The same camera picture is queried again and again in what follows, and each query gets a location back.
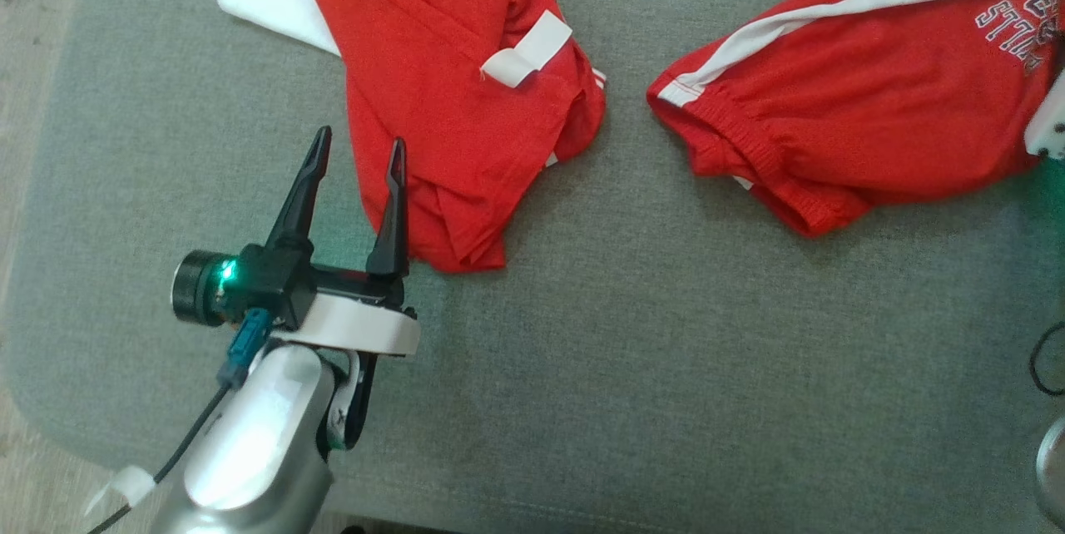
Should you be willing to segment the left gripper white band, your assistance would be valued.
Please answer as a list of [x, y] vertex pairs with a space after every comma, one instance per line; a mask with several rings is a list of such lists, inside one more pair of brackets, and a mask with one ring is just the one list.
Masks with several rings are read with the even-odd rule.
[[[329, 164], [334, 133], [320, 127], [290, 187], [285, 203], [271, 227], [264, 250], [311, 256], [310, 230], [315, 219], [320, 182]], [[386, 175], [384, 215], [368, 254], [366, 272], [312, 265], [317, 287], [300, 329], [278, 327], [280, 339], [310, 347], [353, 349], [368, 354], [412, 356], [421, 341], [414, 308], [404, 306], [404, 277], [409, 273], [407, 150], [396, 137]]]

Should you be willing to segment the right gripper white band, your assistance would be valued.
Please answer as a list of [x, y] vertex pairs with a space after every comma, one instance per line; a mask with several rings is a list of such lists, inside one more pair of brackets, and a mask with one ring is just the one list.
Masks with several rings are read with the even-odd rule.
[[1064, 72], [1061, 72], [1025, 129], [1028, 153], [1064, 160]]

